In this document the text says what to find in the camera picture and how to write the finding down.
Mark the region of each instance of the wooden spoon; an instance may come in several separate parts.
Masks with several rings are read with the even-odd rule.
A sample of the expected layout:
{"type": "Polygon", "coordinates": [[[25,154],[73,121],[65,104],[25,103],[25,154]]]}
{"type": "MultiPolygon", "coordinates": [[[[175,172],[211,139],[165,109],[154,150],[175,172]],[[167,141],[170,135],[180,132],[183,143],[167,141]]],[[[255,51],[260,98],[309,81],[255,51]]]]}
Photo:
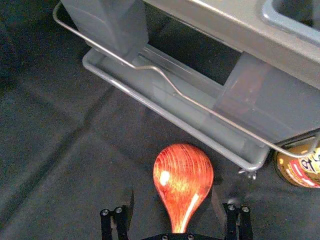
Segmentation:
{"type": "Polygon", "coordinates": [[[172,232],[185,233],[192,215],[211,189],[214,170],[197,147],[173,144],[156,158],[153,181],[169,214],[172,232]]]}

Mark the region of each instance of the gray plastic container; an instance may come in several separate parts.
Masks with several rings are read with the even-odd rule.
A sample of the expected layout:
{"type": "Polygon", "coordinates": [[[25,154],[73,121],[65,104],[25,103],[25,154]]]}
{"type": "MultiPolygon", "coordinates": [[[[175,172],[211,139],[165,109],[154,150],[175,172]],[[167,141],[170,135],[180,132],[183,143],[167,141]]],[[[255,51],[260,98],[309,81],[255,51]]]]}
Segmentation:
{"type": "Polygon", "coordinates": [[[128,62],[149,41],[141,0],[61,1],[81,33],[128,62]]]}

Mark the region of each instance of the metal rail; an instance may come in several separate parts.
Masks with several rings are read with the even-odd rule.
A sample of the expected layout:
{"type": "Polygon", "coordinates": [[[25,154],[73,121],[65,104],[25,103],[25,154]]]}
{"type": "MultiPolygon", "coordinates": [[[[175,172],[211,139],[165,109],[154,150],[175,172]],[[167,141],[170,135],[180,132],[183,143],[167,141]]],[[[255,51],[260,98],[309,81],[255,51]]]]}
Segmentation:
{"type": "Polygon", "coordinates": [[[267,145],[268,147],[282,153],[285,154],[289,157],[292,158],[304,158],[309,156],[310,154],[312,154],[314,152],[314,150],[316,149],[316,147],[319,145],[320,143],[320,132],[318,132],[315,136],[314,136],[314,141],[312,142],[309,150],[303,154],[296,154],[296,153],[292,153],[290,151],[285,150],[284,148],[275,145],[274,143],[256,135],[255,133],[249,131],[248,129],[240,126],[239,124],[231,121],[230,119],[222,116],[221,114],[217,113],[216,111],[202,105],[201,103],[195,101],[194,99],[192,99],[191,97],[188,97],[187,95],[183,94],[177,87],[176,85],[173,84],[173,82],[166,76],[166,74],[157,66],[154,65],[146,65],[146,66],[135,66],[132,63],[126,61],[125,59],[123,59],[122,57],[116,55],[115,53],[113,53],[112,51],[106,49],[105,47],[101,46],[100,44],[98,44],[97,42],[95,42],[94,40],[90,39],[89,37],[85,36],[84,34],[82,34],[81,32],[77,31],[76,29],[74,29],[73,27],[65,24],[63,21],[59,20],[57,17],[57,12],[59,7],[61,6],[61,1],[55,6],[55,8],[53,9],[52,15],[53,15],[53,19],[62,27],[64,27],[65,29],[71,31],[72,33],[74,33],[75,35],[79,36],[80,38],[84,39],[85,41],[87,41],[88,43],[92,44],[93,46],[95,46],[96,48],[106,52],[107,54],[111,55],[113,58],[117,59],[118,61],[122,62],[123,64],[127,65],[128,67],[135,69],[137,71],[141,71],[141,70],[153,70],[155,72],[157,72],[158,74],[160,74],[170,85],[171,87],[176,91],[176,93],[178,95],[180,95],[182,98],[188,100],[189,102],[197,105],[198,107],[206,110],[207,112],[209,112],[210,114],[214,115],[215,117],[219,118],[220,120],[222,120],[223,122],[231,125],[232,127],[244,132],[245,134],[249,135],[250,137],[260,141],[261,143],[267,145]]]}

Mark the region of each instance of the metal bracket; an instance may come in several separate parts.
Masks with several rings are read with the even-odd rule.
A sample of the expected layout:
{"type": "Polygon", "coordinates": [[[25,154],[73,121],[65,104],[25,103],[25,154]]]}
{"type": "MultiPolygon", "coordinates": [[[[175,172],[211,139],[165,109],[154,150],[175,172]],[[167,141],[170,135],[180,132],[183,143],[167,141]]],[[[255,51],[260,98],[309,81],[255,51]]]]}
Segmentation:
{"type": "Polygon", "coordinates": [[[101,46],[100,44],[98,44],[97,42],[95,42],[94,40],[90,39],[89,37],[87,37],[86,35],[82,34],[81,32],[77,31],[76,29],[74,29],[73,27],[70,27],[69,25],[65,24],[63,21],[59,20],[57,17],[57,12],[61,6],[61,1],[55,6],[55,8],[53,9],[52,12],[52,16],[53,19],[62,27],[64,27],[65,29],[71,31],[72,33],[74,33],[75,35],[79,36],[80,38],[84,39],[85,41],[87,41],[88,43],[92,44],[95,48],[101,50],[102,52],[105,52],[107,54],[109,54],[111,57],[113,57],[114,59],[120,61],[122,64],[127,65],[128,67],[137,70],[137,71],[145,71],[145,70],[152,70],[157,72],[158,74],[160,74],[170,85],[171,87],[175,90],[175,92],[181,96],[183,99],[197,105],[198,107],[202,108],[203,110],[209,112],[210,114],[214,115],[215,117],[217,117],[218,119],[222,120],[223,122],[231,125],[232,127],[238,129],[239,131],[244,132],[245,134],[249,135],[250,137],[258,140],[259,142],[267,145],[268,147],[282,153],[285,154],[289,157],[292,158],[304,158],[309,156],[310,154],[312,154],[314,152],[314,150],[316,149],[316,147],[320,144],[320,132],[318,132],[315,136],[314,136],[314,141],[310,144],[310,148],[307,152],[303,153],[303,154],[296,154],[296,153],[292,153],[290,151],[285,150],[284,148],[264,139],[261,136],[256,135],[255,133],[251,132],[250,130],[240,126],[239,124],[235,123],[234,121],[231,121],[230,119],[222,116],[221,114],[217,113],[216,111],[202,105],[201,103],[199,103],[198,101],[192,99],[191,97],[185,95],[184,93],[182,93],[177,87],[176,85],[173,84],[173,82],[167,77],[167,75],[157,66],[154,65],[145,65],[145,66],[135,66],[132,63],[126,61],[125,59],[123,59],[122,57],[116,55],[115,53],[113,53],[112,51],[106,49],[105,47],[101,46]]]}

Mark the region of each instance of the wood grain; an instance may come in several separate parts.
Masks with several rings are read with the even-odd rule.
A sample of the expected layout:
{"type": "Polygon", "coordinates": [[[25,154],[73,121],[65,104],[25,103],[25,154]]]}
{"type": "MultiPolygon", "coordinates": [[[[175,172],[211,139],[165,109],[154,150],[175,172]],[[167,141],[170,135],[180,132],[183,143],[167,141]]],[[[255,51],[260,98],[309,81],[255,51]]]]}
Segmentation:
{"type": "Polygon", "coordinates": [[[169,214],[173,233],[185,233],[214,180],[209,158],[195,146],[173,144],[157,156],[153,181],[169,214]]]}

